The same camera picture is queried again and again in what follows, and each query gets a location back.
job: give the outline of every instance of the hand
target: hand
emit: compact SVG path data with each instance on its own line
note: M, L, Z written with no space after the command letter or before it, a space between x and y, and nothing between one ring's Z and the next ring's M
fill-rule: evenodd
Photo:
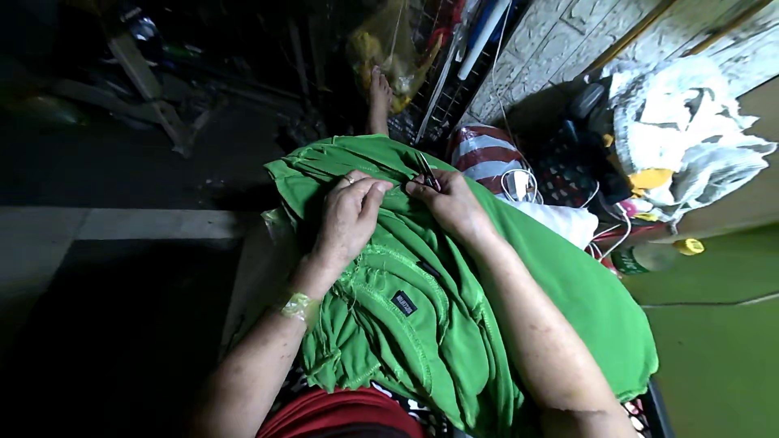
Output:
M423 176L406 183L411 197L427 204L441 227L469 249L488 248L499 237L495 226L458 171L432 169L441 193L422 184Z
M312 257L340 275L376 230L384 192L392 187L392 182L371 178L361 171L347 173L325 198L322 228Z

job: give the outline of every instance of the green fabric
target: green fabric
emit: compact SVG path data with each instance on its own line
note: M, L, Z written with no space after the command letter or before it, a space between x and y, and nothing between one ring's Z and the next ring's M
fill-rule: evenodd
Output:
M308 381L332 391L374 380L437 407L476 436L534 434L534 406L520 391L473 260L402 190L418 173L415 152L382 135L334 137L266 166L298 234L308 240L321 221L324 195L351 169L396 185L384 197L370 242L324 298L319 322L303 340ZM642 394L657 370L657 353L647 318L619 280L485 187L468 183L587 344L617 397ZM421 269L420 260L440 278ZM416 312L405 316L390 301L398 291Z

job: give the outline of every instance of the bare foot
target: bare foot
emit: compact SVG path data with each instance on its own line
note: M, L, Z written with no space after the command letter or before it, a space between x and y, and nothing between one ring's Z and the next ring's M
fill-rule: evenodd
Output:
M392 88L377 65L371 70L371 89L368 92L368 134L390 134L387 116L392 104Z

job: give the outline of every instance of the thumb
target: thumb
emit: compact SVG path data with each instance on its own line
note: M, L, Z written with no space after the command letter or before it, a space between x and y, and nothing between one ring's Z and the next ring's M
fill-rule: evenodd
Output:
M424 184L418 182L409 181L406 183L406 192L411 195L412 198L423 201L424 203L430 203L440 193L436 192L432 187L427 187Z
M386 190L387 184L383 182L377 182L371 186L368 194L365 195L365 200L362 203L360 220L376 222L376 218L379 216L379 206L382 205L382 200L384 200L384 192Z

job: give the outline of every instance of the scissors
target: scissors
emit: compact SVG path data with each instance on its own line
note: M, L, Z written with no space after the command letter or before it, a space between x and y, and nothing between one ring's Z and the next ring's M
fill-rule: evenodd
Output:
M440 192L441 184L439 184L438 179L433 175L433 170L430 168L428 161L425 160L425 156L422 155L422 152L417 152L417 159L422 168L421 174L425 177L425 185L427 187L432 187L436 192Z

